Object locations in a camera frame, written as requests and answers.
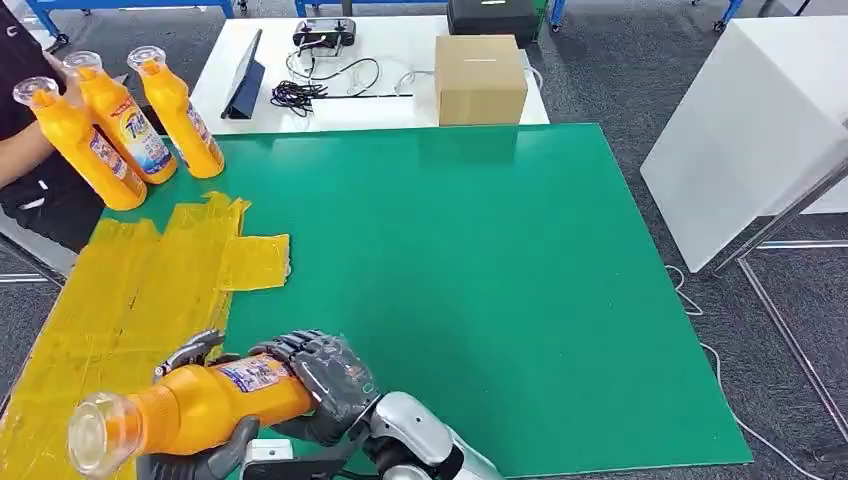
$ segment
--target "green mat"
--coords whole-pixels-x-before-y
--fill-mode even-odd
[[[738,463],[751,455],[597,125],[218,139],[139,209],[253,202],[292,235],[283,288],[234,294],[226,347],[344,334],[507,476]]]

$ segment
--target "white table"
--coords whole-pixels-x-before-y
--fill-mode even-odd
[[[642,176],[690,271],[848,157],[848,17],[734,20]],[[848,212],[848,183],[804,213]]]
[[[279,133],[322,130],[367,130],[374,128],[433,127],[438,125],[433,78],[417,75],[415,81],[404,82],[400,93],[413,97],[394,99],[333,99],[326,100],[318,115],[301,118],[287,108],[271,105],[271,90],[282,80],[292,79],[285,65],[286,56],[295,46],[292,43],[300,18],[259,18],[227,20],[206,61],[200,78],[191,94],[191,102],[213,134]],[[439,35],[449,35],[445,16],[418,17],[354,17],[356,42],[346,47],[337,59],[320,59],[316,76],[334,72],[363,57],[380,62],[381,76],[367,94],[394,94],[398,80],[411,70],[432,71],[435,65],[435,42]],[[255,32],[262,29],[256,60],[265,66],[265,76],[253,117],[250,120],[221,119],[227,92],[233,82],[236,67]],[[524,62],[527,56],[521,51]],[[375,67],[365,64],[348,70],[339,77],[319,82],[329,87],[330,95],[348,95],[352,84],[351,72],[362,86],[373,78]],[[521,116],[522,124],[549,123],[542,97],[532,72],[525,70],[527,100]]]

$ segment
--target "yellow tape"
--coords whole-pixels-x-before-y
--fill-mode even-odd
[[[221,290],[282,287],[289,265],[289,236],[235,237],[224,248]]]
[[[0,419],[3,478],[79,478],[65,441],[82,397],[148,386],[187,338],[226,326],[231,290],[284,283],[288,236],[239,238],[250,202],[206,198],[176,205],[161,236],[149,220],[98,223]],[[116,478],[135,478],[134,466]]]

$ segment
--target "orange bottle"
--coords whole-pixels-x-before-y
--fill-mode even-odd
[[[48,77],[30,77],[12,90],[14,99],[32,109],[47,140],[79,172],[112,210],[130,210],[144,202],[147,186],[121,155],[94,129],[88,113],[59,95]]]
[[[103,70],[100,55],[74,52],[65,57],[64,65],[76,77],[92,118],[141,179],[158,184],[171,178],[177,161],[129,90]]]
[[[83,399],[68,425],[68,453],[79,473],[104,478],[135,455],[190,455],[224,443],[246,415],[262,426],[289,420],[311,410],[311,398],[266,354],[187,365],[136,394]]]
[[[224,169],[221,149],[191,105],[188,86],[165,64],[165,52],[158,47],[138,47],[127,56],[127,64],[141,76],[144,94],[188,171],[197,178],[221,173]]]

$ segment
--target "bottle cap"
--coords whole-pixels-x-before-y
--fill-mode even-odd
[[[59,96],[59,85],[49,77],[30,77],[12,89],[12,98],[30,108],[50,106]]]
[[[62,61],[62,64],[71,75],[83,81],[91,80],[97,75],[97,72],[103,71],[103,61],[100,60],[100,55],[86,50],[69,54]]]
[[[126,397],[99,392],[84,398],[68,423],[68,456],[77,472],[106,478],[138,449],[142,417]]]
[[[144,75],[155,75],[165,66],[165,52],[159,47],[138,47],[127,55],[127,65]]]

